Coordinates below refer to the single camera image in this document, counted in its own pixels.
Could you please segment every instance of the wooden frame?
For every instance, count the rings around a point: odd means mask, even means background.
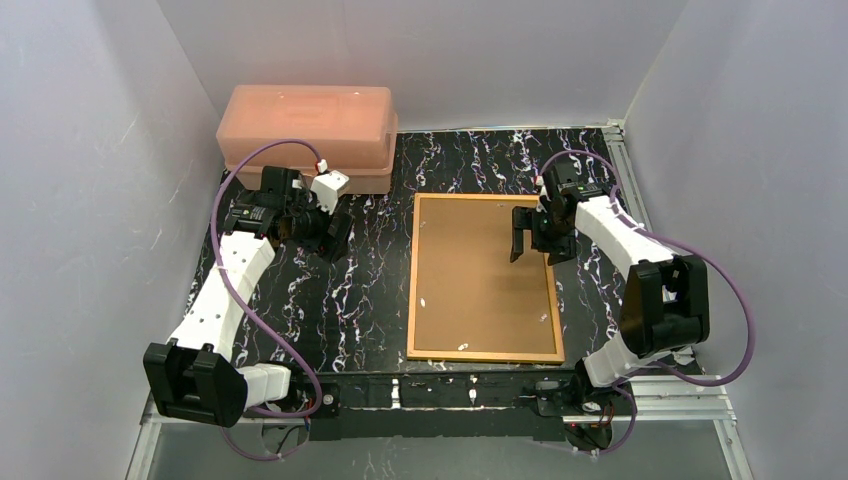
[[[463,199],[463,200],[532,200],[537,201],[535,195],[500,195],[500,194],[453,194],[453,193],[416,193],[412,221],[412,265],[410,268],[409,282],[409,326],[407,329],[406,356],[409,359],[433,359],[433,360],[460,360],[460,361],[487,361],[487,362],[520,362],[520,363],[552,363],[561,364],[565,362],[565,348],[562,342],[562,325],[559,318],[559,308],[556,297],[556,281],[554,280],[553,267],[545,264],[545,278],[547,279],[548,300],[550,305],[551,328],[553,329],[554,345],[556,353],[504,353],[504,352],[465,352],[447,350],[418,350],[415,348],[415,312],[417,309],[417,283],[418,283],[418,238],[421,219],[422,198],[441,199]]]

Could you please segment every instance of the white bracket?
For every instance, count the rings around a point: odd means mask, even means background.
[[[577,205],[574,226],[580,233],[589,236],[609,257],[624,279],[630,267],[641,260],[661,262],[671,260],[674,251],[661,245],[625,225],[619,216],[638,224],[623,209],[616,214],[609,197],[594,197]]]
[[[257,239],[249,232],[233,232],[221,237],[224,267],[239,296],[250,300],[256,282],[274,259],[274,248],[267,239]],[[221,279],[217,267],[209,271],[197,299],[170,338],[178,347],[201,350],[211,344],[214,353],[230,361],[236,330],[244,312]]]

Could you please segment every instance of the floor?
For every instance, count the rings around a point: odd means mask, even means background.
[[[415,192],[533,193],[538,166],[566,148],[608,157],[600,129],[462,131],[399,135],[392,190],[382,196],[343,197],[354,216],[347,258],[329,265],[281,248],[259,281],[252,305],[319,371],[397,372],[480,370],[533,366],[412,361],[405,356]],[[580,164],[584,180],[606,183],[610,172]],[[222,207],[244,193],[234,182]],[[555,269],[563,366],[600,348],[616,332],[622,277],[594,243],[578,235],[578,258]],[[207,236],[189,304],[214,263]],[[504,245],[504,253],[509,252]],[[236,335],[237,367],[291,360],[250,322]]]

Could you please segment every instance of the corkboard surface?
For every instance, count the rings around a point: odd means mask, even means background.
[[[415,195],[408,358],[562,363],[553,270],[509,263],[512,208],[531,195]]]

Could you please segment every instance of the white wall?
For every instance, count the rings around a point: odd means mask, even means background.
[[[212,103],[387,86],[401,128],[621,118],[686,0],[159,0]]]
[[[848,5],[693,0],[630,111],[655,228],[750,295],[759,343],[729,387],[757,478],[844,478],[848,382]],[[711,372],[745,330],[715,283]]]
[[[155,0],[0,5],[0,477],[124,477],[217,123]]]

